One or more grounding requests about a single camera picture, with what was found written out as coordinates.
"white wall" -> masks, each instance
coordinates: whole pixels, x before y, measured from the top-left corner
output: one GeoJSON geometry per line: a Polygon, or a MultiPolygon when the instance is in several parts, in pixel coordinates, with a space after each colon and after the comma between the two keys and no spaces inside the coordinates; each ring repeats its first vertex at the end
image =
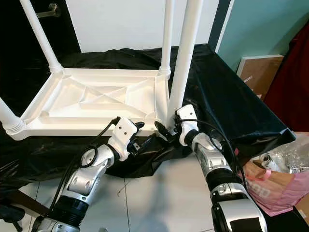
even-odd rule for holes
{"type": "MultiPolygon", "coordinates": [[[[82,52],[162,47],[165,0],[66,0],[82,52]]],[[[204,0],[197,44],[207,43],[219,0],[204,0]]],[[[179,45],[186,0],[175,0],[179,45]]]]}

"cardboard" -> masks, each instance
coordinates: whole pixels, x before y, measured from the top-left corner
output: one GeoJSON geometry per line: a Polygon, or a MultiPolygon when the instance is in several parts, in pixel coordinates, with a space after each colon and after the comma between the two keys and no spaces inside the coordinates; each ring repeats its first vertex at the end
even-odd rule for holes
{"type": "Polygon", "coordinates": [[[243,57],[237,75],[263,100],[282,59],[282,55],[243,57]]]}
{"type": "Polygon", "coordinates": [[[300,215],[309,225],[309,194],[307,194],[300,200],[300,202],[297,203],[296,209],[298,209],[300,215]]]}

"dark door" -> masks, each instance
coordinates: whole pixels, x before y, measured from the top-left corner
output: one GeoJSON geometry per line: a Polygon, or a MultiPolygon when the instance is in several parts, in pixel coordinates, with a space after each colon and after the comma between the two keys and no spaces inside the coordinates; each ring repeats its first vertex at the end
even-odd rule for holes
{"type": "MultiPolygon", "coordinates": [[[[65,0],[32,0],[36,13],[55,3],[59,17],[40,18],[58,58],[80,52],[65,0]]],[[[48,64],[18,0],[1,1],[0,97],[20,116],[48,77],[48,64]]]]}

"clear plastic bag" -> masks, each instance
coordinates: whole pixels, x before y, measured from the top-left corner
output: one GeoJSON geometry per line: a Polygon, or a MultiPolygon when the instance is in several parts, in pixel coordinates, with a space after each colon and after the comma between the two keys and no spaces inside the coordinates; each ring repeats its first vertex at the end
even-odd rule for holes
{"type": "Polygon", "coordinates": [[[272,167],[283,173],[299,173],[309,171],[309,133],[296,133],[297,139],[291,143],[281,145],[263,155],[260,159],[265,168],[272,167]]]}

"white floor tile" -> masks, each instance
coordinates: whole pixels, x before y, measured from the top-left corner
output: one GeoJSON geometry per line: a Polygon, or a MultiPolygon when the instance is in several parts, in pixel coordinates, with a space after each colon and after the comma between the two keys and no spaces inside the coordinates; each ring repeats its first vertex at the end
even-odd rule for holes
{"type": "Polygon", "coordinates": [[[37,201],[49,208],[57,191],[59,182],[60,178],[40,182],[37,201]]]}
{"type": "MultiPolygon", "coordinates": [[[[30,183],[26,186],[21,187],[19,190],[27,194],[31,198],[35,199],[38,190],[38,184],[39,183],[30,183]]],[[[24,218],[19,221],[21,227],[23,228],[23,232],[29,232],[30,222],[33,220],[34,219],[32,218],[32,216],[25,214],[24,218]]],[[[16,229],[12,223],[6,223],[5,221],[0,220],[0,231],[16,232],[16,229]]]]}
{"type": "Polygon", "coordinates": [[[98,232],[100,228],[106,228],[108,232],[128,232],[124,179],[104,175],[100,184],[80,226],[81,231],[98,232]]]}
{"type": "Polygon", "coordinates": [[[210,192],[195,156],[166,161],[154,176],[127,181],[131,232],[213,228],[210,192]]]}

